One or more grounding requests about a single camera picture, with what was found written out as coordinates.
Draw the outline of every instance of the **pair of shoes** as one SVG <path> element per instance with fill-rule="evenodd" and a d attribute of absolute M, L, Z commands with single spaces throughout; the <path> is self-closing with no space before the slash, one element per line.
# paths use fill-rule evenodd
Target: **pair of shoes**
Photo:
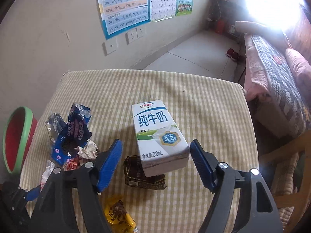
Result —
<path fill-rule="evenodd" d="M 227 51 L 226 56 L 231 58 L 233 61 L 237 61 L 238 60 L 238 53 L 235 52 L 232 48 L 230 48 Z"/>

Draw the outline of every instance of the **table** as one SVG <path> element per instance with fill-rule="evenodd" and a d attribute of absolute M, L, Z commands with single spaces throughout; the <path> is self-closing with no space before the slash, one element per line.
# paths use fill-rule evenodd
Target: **table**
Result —
<path fill-rule="evenodd" d="M 138 154 L 131 105 L 157 99 L 164 102 L 189 143 L 198 139 L 206 151 L 234 169 L 258 168 L 254 129 L 239 84 L 172 72 L 76 71 L 63 76 L 38 122 L 22 169 L 21 187 L 31 189 L 41 181 L 49 159 L 49 137 L 44 126 L 47 117 L 59 112 L 66 121 L 75 101 L 91 108 L 88 127 L 100 150 L 107 150 L 116 138 L 123 143 L 122 159 L 110 186 L 100 196 L 101 201 L 122 194 L 125 208 L 139 232 L 197 233 L 213 194 L 203 187 L 191 158 L 187 167 L 165 175 L 168 186 L 165 190 L 138 189 L 124 183 L 122 163 L 128 155 Z M 226 232 L 231 232 L 234 225 L 238 195 L 236 190 Z M 86 232 L 75 190 L 73 197 L 79 229 Z"/>

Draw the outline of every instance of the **yellow snack bag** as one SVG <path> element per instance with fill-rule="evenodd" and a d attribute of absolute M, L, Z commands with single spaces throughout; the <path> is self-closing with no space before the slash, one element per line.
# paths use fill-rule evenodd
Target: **yellow snack bag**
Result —
<path fill-rule="evenodd" d="M 106 202 L 105 216 L 107 221 L 112 224 L 115 233 L 138 233 L 136 223 L 126 212 L 121 195 L 114 195 Z"/>

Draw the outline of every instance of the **silver bolt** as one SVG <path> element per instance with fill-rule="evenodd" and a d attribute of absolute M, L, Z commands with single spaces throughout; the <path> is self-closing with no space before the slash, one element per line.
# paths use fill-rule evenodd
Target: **silver bolt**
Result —
<path fill-rule="evenodd" d="M 84 165 L 86 168 L 91 168 L 91 167 L 93 167 L 94 163 L 89 161 L 89 162 L 86 162 Z"/>
<path fill-rule="evenodd" d="M 256 168 L 253 168 L 251 170 L 251 173 L 254 174 L 254 175 L 258 175 L 259 174 L 259 171 L 256 169 Z"/>
<path fill-rule="evenodd" d="M 225 162 L 220 162 L 219 167 L 222 169 L 226 169 L 226 168 L 228 168 L 228 165 Z"/>
<path fill-rule="evenodd" d="M 53 170 L 53 173 L 55 173 L 55 174 L 60 173 L 60 168 L 59 168 L 59 167 L 55 168 L 55 169 Z"/>

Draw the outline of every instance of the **electrical outlet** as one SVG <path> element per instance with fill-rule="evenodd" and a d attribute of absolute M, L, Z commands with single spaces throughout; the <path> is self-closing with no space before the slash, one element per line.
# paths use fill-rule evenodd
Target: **electrical outlet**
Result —
<path fill-rule="evenodd" d="M 131 31 L 126 33 L 126 38 L 128 41 L 128 44 L 132 43 L 133 41 L 137 40 L 137 29 L 132 29 Z"/>
<path fill-rule="evenodd" d="M 118 45 L 117 45 L 117 40 L 115 37 L 105 42 L 105 49 L 106 49 L 107 55 L 114 52 L 117 48 L 118 48 Z"/>
<path fill-rule="evenodd" d="M 138 27 L 137 27 L 137 36 L 138 36 L 138 38 L 145 36 L 145 34 L 146 34 L 146 29 L 145 29 L 145 27 L 142 26 L 142 25 L 141 25 L 141 26 L 138 26 Z"/>

